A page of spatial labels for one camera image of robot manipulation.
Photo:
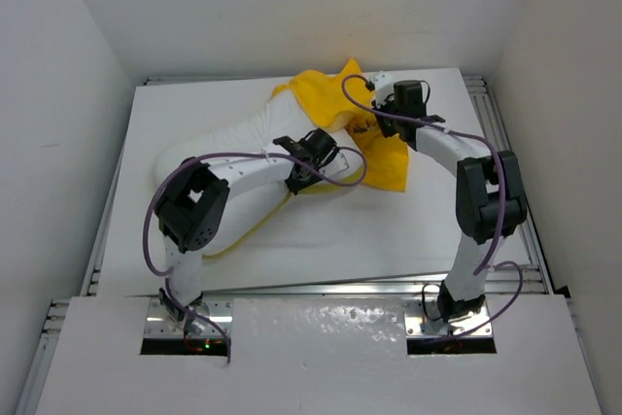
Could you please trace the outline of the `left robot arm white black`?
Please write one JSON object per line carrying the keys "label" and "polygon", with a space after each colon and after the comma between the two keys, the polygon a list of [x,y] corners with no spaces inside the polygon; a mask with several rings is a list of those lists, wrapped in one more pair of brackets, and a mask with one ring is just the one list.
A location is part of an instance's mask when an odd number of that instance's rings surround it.
{"label": "left robot arm white black", "polygon": [[173,320],[201,298],[200,251],[216,237],[225,207],[239,195],[282,183],[297,194],[350,168],[336,141],[322,129],[295,141],[275,139],[256,153],[216,153],[185,160],[165,179],[155,216],[165,245],[165,279],[160,303]]}

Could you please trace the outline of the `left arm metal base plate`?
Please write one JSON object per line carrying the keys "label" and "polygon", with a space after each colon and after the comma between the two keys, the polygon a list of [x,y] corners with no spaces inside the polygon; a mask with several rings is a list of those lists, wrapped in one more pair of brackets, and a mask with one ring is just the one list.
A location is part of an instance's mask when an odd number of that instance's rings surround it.
{"label": "left arm metal base plate", "polygon": [[[204,299],[198,313],[207,316],[227,337],[232,330],[231,301]],[[226,357],[224,336],[202,320],[177,321],[158,299],[150,302],[141,344],[142,355]]]}

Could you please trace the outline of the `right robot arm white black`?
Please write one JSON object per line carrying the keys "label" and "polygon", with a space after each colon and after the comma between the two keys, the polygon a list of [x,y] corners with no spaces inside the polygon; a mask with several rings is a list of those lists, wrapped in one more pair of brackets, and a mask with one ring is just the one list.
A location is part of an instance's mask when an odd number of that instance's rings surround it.
{"label": "right robot arm white black", "polygon": [[436,306],[445,323],[477,312],[498,248],[527,218],[518,158],[430,114],[431,91],[425,81],[397,81],[378,73],[366,87],[374,92],[371,106],[382,134],[397,136],[455,178],[455,216],[461,239],[452,268],[441,282]]}

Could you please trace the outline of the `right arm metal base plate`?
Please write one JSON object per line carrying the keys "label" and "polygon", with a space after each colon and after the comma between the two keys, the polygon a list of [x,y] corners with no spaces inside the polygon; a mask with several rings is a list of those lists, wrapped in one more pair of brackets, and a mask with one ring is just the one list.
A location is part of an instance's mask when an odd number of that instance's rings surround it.
{"label": "right arm metal base plate", "polygon": [[497,353],[486,303],[475,312],[444,322],[433,297],[416,297],[403,303],[402,314],[408,356]]}

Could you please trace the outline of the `yellow pillowcase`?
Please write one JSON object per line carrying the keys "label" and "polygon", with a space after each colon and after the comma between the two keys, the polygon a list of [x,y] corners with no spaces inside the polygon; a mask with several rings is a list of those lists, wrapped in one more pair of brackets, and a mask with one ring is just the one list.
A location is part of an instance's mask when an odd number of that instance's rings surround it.
{"label": "yellow pillowcase", "polygon": [[346,131],[368,163],[363,179],[366,186],[404,192],[409,168],[407,145],[396,135],[384,137],[375,116],[348,100],[353,97],[366,108],[370,106],[372,92],[365,88],[363,82],[351,79],[346,87],[341,86],[349,75],[360,75],[362,72],[357,60],[351,58],[334,76],[305,70],[276,86],[272,95],[277,96],[288,90],[315,125],[328,132]]}

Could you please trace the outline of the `white pillow with yellow edge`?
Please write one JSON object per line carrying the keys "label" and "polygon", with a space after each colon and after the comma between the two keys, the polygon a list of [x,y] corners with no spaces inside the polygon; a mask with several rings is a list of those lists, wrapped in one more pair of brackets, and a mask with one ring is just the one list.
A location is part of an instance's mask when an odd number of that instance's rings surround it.
{"label": "white pillow with yellow edge", "polygon": [[[165,148],[155,159],[153,178],[158,184],[163,182],[173,169],[193,156],[258,153],[276,138],[289,136],[299,140],[316,128],[294,95],[286,91],[243,121]],[[201,254],[206,259],[219,259],[240,255],[255,244],[263,247],[272,243],[298,243],[313,218],[326,213],[328,205],[347,191],[321,180],[293,195],[283,182],[274,181],[240,194],[226,204],[219,230]]]}

